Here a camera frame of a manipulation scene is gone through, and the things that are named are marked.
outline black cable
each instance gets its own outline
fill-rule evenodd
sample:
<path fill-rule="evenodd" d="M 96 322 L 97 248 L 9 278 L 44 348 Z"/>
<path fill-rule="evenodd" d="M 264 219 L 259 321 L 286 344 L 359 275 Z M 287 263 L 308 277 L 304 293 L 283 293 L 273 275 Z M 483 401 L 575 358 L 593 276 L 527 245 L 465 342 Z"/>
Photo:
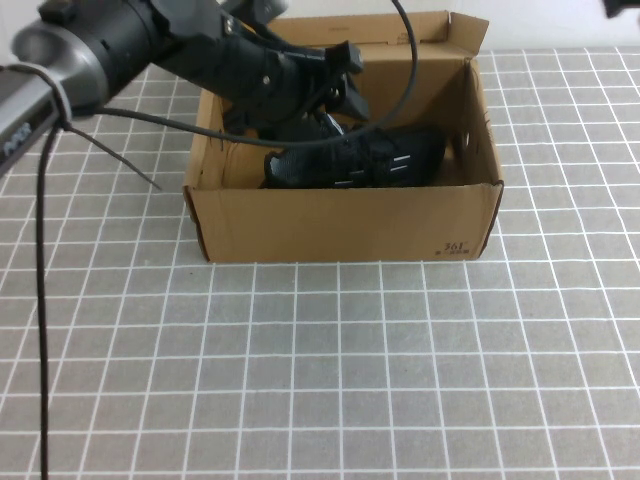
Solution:
<path fill-rule="evenodd" d="M 78 135 L 79 137 L 84 138 L 87 142 L 92 143 L 93 145 L 95 145 L 96 147 L 98 147 L 100 150 L 102 150 L 105 153 L 108 153 L 109 155 L 111 155 L 113 158 L 115 158 L 116 160 L 118 160 L 119 162 L 122 162 L 124 165 L 126 165 L 130 170 L 133 170 L 135 173 L 138 174 L 138 176 L 140 178 L 142 178 L 143 180 L 145 180 L 147 183 L 153 185 L 156 189 L 158 190 L 162 190 L 162 187 L 160 187 L 160 185 L 158 185 L 156 182 L 154 182 L 153 180 L 151 180 L 147 175 L 145 175 L 138 167 L 136 167 L 133 163 L 131 163 L 129 160 L 127 160 L 126 158 L 124 158 L 122 155 L 114 152 L 112 149 L 110 149 L 109 147 L 107 147 L 104 143 L 100 142 L 99 140 L 96 140 L 95 138 L 93 138 L 91 135 L 78 130 L 77 128 L 74 128 L 71 125 L 66 125 L 64 127 L 64 130 L 67 132 L 71 132 L 71 133 L 75 133 L 76 135 Z"/>
<path fill-rule="evenodd" d="M 40 345 L 40 478 L 49 478 L 49 353 L 47 349 L 47 297 L 45 291 L 44 202 L 47 165 L 61 130 L 57 123 L 40 155 L 36 186 L 36 283 L 38 295 L 38 340 Z"/>
<path fill-rule="evenodd" d="M 186 123 L 177 122 L 175 120 L 170 120 L 168 118 L 157 117 L 155 115 L 149 115 L 147 113 L 134 112 L 131 110 L 124 110 L 121 108 L 99 108 L 94 113 L 97 115 L 110 115 L 114 117 L 123 117 L 123 118 L 133 118 L 134 120 L 140 120 L 142 122 L 155 123 L 157 125 L 163 125 L 165 127 L 173 128 L 175 130 L 182 130 L 189 133 L 194 133 L 196 135 L 203 135 L 209 138 L 216 138 L 219 140 L 225 140 L 233 143 L 243 143 L 246 145 L 255 145 L 258 147 L 268 147 L 268 148 L 318 148 L 318 147 L 327 147 L 330 145 L 336 145 L 339 143 L 343 143 L 347 140 L 354 140 L 358 137 L 366 135 L 374 130 L 379 129 L 383 125 L 389 123 L 392 119 L 394 119 L 398 113 L 404 108 L 405 104 L 409 100 L 409 97 L 413 93 L 413 89 L 416 84 L 416 77 L 418 73 L 418 44 L 416 41 L 416 36 L 413 31 L 413 27 L 411 26 L 411 21 L 407 16 L 407 12 L 404 10 L 402 5 L 400 4 L 400 0 L 391 0 L 393 5 L 398 10 L 400 17 L 402 18 L 402 22 L 404 23 L 407 34 L 409 36 L 409 45 L 411 46 L 411 74 L 409 76 L 409 83 L 407 84 L 407 88 L 405 89 L 402 97 L 396 104 L 396 106 L 387 113 L 383 118 L 378 120 L 377 122 L 366 125 L 356 131 L 351 133 L 347 133 L 346 135 L 342 135 L 339 137 L 327 138 L 323 140 L 313 140 L 307 142 L 277 142 L 277 141 L 269 141 L 269 140 L 261 140 L 256 138 L 243 137 L 238 135 L 230 135 L 227 133 L 216 132 L 213 130 L 209 130 L 207 128 L 197 127 L 194 125 L 188 125 Z"/>

